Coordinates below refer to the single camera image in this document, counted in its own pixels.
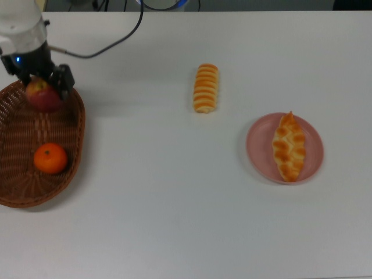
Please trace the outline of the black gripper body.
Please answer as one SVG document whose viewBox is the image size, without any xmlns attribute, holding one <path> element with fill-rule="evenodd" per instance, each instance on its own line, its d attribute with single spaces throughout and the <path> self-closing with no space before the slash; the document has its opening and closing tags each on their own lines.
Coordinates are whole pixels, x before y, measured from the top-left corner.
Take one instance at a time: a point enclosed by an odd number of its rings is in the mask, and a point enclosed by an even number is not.
<svg viewBox="0 0 372 279">
<path fill-rule="evenodd" d="M 19 71 L 27 70 L 30 76 L 36 76 L 45 81 L 49 80 L 55 67 L 47 42 L 31 52 L 1 55 L 1 61 L 10 75 L 17 77 Z"/>
</svg>

